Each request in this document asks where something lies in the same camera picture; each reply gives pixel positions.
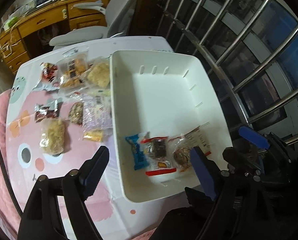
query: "cartoon nose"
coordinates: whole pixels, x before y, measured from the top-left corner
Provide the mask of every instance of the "cartoon nose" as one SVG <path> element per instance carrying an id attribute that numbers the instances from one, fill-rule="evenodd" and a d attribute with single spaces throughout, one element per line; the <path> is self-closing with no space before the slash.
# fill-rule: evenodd
<path id="1" fill-rule="evenodd" d="M 41 159 L 41 158 L 37 158 L 35 160 L 35 166 L 36 166 L 36 169 L 39 170 L 39 171 L 43 171 L 44 168 L 45 168 L 45 164 L 44 164 L 44 161 Z"/>

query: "pink cartoon character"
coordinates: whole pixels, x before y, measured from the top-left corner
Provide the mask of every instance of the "pink cartoon character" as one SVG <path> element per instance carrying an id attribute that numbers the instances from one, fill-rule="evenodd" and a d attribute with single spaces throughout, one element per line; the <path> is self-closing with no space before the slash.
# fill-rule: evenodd
<path id="1" fill-rule="evenodd" d="M 66 122 L 65 151 L 59 155 L 48 155 L 39 147 L 41 139 L 40 123 L 34 121 L 35 104 L 45 105 L 54 100 L 45 91 L 33 91 L 25 99 L 17 118 L 6 127 L 6 151 L 9 177 L 16 198 L 24 209 L 29 194 L 37 178 L 45 174 L 49 178 L 62 177 L 72 169 L 79 169 L 85 160 L 90 159 L 100 147 L 100 143 L 82 140 L 83 128 Z M 68 117 L 74 102 L 64 102 L 59 116 Z M 113 139 L 106 145 L 114 154 Z M 93 196 L 85 202 L 93 221 L 111 217 L 113 208 L 105 181 L 101 179 Z M 59 202 L 65 217 L 64 202 Z"/>

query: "screw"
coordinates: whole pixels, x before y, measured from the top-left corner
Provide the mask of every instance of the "screw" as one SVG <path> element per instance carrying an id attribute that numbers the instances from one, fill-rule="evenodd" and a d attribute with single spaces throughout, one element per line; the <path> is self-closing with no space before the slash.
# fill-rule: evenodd
<path id="1" fill-rule="evenodd" d="M 220 171 L 220 174 L 223 176 L 223 177 L 229 177 L 230 176 L 230 173 L 226 170 L 223 170 L 223 171 Z"/>
<path id="2" fill-rule="evenodd" d="M 73 170 L 71 170 L 70 172 L 69 172 L 69 175 L 70 176 L 75 176 L 75 175 L 77 175 L 78 174 L 78 170 L 77 169 L 73 169 Z"/>
<path id="3" fill-rule="evenodd" d="M 253 176 L 253 180 L 256 181 L 256 182 L 259 182 L 261 179 L 259 176 Z"/>
<path id="4" fill-rule="evenodd" d="M 38 181 L 43 181 L 43 180 L 45 180 L 45 179 L 47 179 L 48 177 L 46 176 L 46 175 L 40 175 L 39 177 L 38 177 Z"/>

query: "office chair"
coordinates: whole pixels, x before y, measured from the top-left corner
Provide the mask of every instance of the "office chair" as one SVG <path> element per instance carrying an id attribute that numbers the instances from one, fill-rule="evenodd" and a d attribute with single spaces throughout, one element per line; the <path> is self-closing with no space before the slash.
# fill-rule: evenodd
<path id="1" fill-rule="evenodd" d="M 105 26 L 91 26 L 73 30 L 65 35 L 54 37 L 50 40 L 49 45 L 55 46 L 55 49 L 60 47 L 69 46 L 84 41 L 91 41 L 103 38 L 109 38 L 113 35 L 120 33 L 120 35 L 126 35 L 127 28 L 131 18 L 130 6 L 134 0 L 110 0 L 107 8 L 103 8 L 98 2 L 95 3 L 80 3 L 75 4 L 74 7 L 81 9 L 94 9 L 98 10 L 105 15 L 107 27 Z M 127 26 L 121 26 L 122 22 L 128 22 Z"/>

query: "black cable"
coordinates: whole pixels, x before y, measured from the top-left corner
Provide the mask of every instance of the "black cable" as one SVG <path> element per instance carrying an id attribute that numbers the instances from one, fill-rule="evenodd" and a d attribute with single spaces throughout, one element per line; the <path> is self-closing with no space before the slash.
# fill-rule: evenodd
<path id="1" fill-rule="evenodd" d="M 8 173 L 7 173 L 7 170 L 6 170 L 6 166 L 5 166 L 5 163 L 4 163 L 3 155 L 1 154 L 1 150 L 0 150 L 0 168 L 1 168 L 1 172 L 3 173 L 3 177 L 4 177 L 4 180 L 5 180 L 8 192 L 10 194 L 11 200 L 13 201 L 14 206 L 15 206 L 19 216 L 22 217 L 22 209 L 19 206 L 19 203 L 16 199 L 15 193 L 14 193 L 13 188 L 11 186 L 11 183 L 10 183 L 10 180 L 9 180 L 9 177 L 8 177 Z"/>

